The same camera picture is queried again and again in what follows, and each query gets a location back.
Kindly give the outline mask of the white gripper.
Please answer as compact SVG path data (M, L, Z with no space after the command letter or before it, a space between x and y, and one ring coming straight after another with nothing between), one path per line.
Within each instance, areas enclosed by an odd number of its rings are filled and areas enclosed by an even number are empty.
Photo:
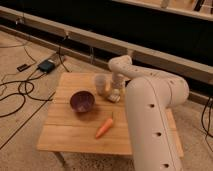
M124 88L124 76L121 74L112 74L112 82L111 82L111 87L113 89L110 90L109 92L109 96L113 96L114 95L114 90L117 90L117 95L119 98L121 98L122 96L122 92L121 90Z

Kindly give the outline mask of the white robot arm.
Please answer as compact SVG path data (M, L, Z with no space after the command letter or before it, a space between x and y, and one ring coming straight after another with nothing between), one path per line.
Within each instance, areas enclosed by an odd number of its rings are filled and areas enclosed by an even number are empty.
M125 88L125 113L135 171L183 171L166 109L187 100L186 80L135 66L128 55L110 59L108 67L130 79Z

